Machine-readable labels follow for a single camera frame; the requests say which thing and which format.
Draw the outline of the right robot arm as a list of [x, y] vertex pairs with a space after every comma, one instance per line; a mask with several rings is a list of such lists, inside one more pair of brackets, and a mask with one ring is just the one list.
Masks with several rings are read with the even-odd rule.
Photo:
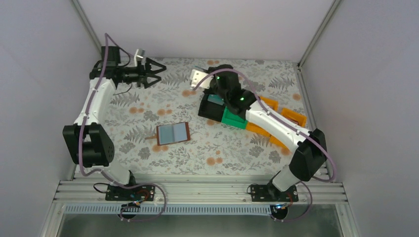
[[210, 67], [205, 71], [209, 90], [218, 95], [227, 109], [267, 131], [293, 154], [290, 164], [270, 181], [268, 196], [280, 201], [287, 189], [300, 181], [309, 181], [329, 157], [324, 133], [310, 131], [285, 118], [263, 102], [254, 92], [242, 88], [243, 74], [230, 65]]

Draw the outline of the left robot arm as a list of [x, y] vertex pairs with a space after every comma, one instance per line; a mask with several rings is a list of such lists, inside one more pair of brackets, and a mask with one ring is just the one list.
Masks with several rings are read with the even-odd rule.
[[167, 68], [144, 57], [141, 49], [129, 57], [132, 66], [123, 65], [122, 51], [119, 46], [101, 47], [101, 60], [89, 74], [89, 91], [82, 111], [72, 125], [63, 127], [62, 134], [73, 163], [84, 177], [100, 173], [110, 185], [118, 187], [120, 196], [130, 200], [137, 195], [135, 178], [115, 160], [114, 143], [102, 123], [120, 83], [135, 83], [148, 89], [161, 81], [159, 73]]

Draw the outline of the brown leather card holder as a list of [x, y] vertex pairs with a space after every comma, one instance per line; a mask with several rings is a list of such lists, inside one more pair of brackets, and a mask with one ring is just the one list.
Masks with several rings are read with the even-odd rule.
[[176, 144], [191, 140], [189, 123], [179, 122], [156, 126], [156, 134], [146, 137], [145, 140], [157, 140], [158, 146]]

